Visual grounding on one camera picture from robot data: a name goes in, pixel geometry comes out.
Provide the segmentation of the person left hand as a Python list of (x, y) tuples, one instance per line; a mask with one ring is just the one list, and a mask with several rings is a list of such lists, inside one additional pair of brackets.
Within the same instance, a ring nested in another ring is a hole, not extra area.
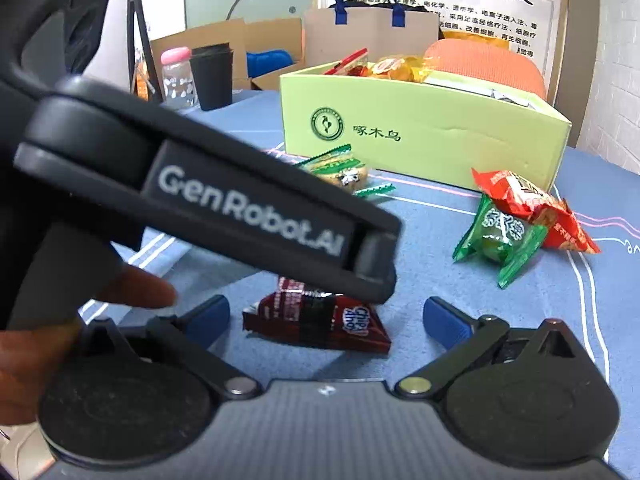
[[(177, 299), (171, 284), (126, 266), (98, 299), (109, 304), (161, 309)], [(1, 422), (26, 425), (37, 418), (39, 399), (81, 332), (83, 322), (18, 330), (1, 334)]]

